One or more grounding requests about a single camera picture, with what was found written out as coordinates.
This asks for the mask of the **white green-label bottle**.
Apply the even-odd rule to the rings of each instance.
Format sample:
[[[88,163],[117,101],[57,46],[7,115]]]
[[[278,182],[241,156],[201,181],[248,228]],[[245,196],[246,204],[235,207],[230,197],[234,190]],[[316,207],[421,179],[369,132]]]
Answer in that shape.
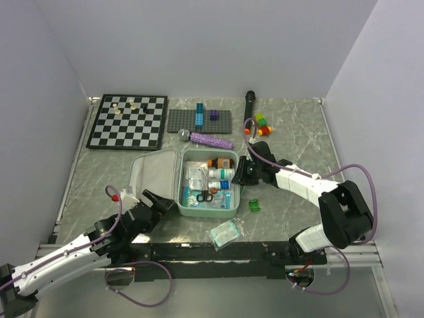
[[[210,178],[217,180],[229,180],[234,177],[235,170],[233,168],[217,168],[208,170]]]

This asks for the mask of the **blue white bandage roll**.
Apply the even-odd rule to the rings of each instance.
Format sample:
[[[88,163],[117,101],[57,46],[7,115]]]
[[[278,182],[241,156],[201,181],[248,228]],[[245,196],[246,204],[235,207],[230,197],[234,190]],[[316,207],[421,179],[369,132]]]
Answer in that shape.
[[[215,188],[217,190],[221,190],[221,189],[230,189],[230,187],[231,187],[231,183],[229,180],[216,180],[216,181],[208,182],[209,189]]]

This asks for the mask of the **brown orange-cap medicine bottle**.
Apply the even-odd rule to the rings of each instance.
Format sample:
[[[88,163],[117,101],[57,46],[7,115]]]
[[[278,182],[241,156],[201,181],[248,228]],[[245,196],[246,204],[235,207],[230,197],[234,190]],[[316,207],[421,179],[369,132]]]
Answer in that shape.
[[[216,158],[216,159],[210,159],[207,161],[207,165],[210,168],[233,168],[234,162],[230,158]]]

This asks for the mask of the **blue-topped small bag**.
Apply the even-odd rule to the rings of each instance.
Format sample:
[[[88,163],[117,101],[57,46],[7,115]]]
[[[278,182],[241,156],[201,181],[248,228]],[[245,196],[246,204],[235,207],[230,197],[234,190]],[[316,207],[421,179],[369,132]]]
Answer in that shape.
[[[232,201],[231,191],[218,191],[213,195],[212,201],[207,202],[209,209],[230,209]]]

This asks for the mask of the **mint green medicine case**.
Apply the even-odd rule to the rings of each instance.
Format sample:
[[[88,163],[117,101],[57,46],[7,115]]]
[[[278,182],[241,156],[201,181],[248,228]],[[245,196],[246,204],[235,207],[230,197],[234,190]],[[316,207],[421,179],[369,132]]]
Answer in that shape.
[[[124,207],[159,197],[186,217],[230,219],[240,205],[240,186],[231,183],[238,163],[236,152],[213,148],[144,154],[132,163]]]

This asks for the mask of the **small black scissors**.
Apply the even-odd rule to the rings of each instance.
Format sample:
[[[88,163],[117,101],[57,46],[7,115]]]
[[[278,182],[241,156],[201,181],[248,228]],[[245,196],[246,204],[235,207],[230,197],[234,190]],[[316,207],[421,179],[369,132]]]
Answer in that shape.
[[[207,190],[201,190],[196,196],[196,200],[199,203],[202,202],[211,202],[213,200],[213,194],[209,193]]]

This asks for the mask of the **clear plaster packet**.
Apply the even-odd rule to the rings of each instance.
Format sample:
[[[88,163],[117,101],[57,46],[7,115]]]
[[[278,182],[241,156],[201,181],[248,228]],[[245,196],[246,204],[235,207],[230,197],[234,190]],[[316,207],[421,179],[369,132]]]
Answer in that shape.
[[[184,163],[184,180],[190,189],[203,190],[207,183],[208,166],[206,161]]]

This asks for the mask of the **teal band-aid bag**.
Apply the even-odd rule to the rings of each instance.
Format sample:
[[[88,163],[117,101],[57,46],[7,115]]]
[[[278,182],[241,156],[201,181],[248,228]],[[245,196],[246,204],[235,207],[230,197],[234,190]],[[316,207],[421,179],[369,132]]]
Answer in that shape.
[[[207,235],[216,251],[219,251],[245,236],[243,221],[234,218],[208,230]]]

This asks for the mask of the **blue wipes packet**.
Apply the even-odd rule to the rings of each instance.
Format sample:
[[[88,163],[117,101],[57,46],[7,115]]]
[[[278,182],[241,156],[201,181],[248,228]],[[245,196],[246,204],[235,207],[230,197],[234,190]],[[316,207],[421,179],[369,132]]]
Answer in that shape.
[[[184,207],[193,209],[205,209],[207,202],[198,202],[197,196],[201,194],[201,190],[190,189],[189,187],[183,187],[181,204]]]

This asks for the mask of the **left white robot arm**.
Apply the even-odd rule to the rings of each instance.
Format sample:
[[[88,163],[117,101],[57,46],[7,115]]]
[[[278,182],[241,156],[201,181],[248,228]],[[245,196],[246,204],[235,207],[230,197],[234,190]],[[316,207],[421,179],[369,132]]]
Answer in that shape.
[[[108,185],[105,193],[117,202],[117,214],[102,219],[72,242],[27,264],[1,267],[2,317],[19,317],[32,309],[42,293],[61,286],[87,272],[115,266],[124,272],[138,265],[131,247],[139,234],[150,233],[164,216],[176,208],[149,190],[143,191],[151,205],[127,191]]]

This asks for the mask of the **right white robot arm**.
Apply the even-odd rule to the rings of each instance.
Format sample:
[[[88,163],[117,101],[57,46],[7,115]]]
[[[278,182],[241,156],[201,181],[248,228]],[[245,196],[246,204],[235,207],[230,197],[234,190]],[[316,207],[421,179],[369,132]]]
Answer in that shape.
[[[352,181],[324,180],[289,160],[275,159],[266,142],[249,143],[248,156],[241,156],[232,184],[255,186],[259,182],[292,192],[319,208],[321,222],[288,241],[291,260],[303,264],[312,253],[328,246],[344,249],[374,225],[374,217],[358,186]]]

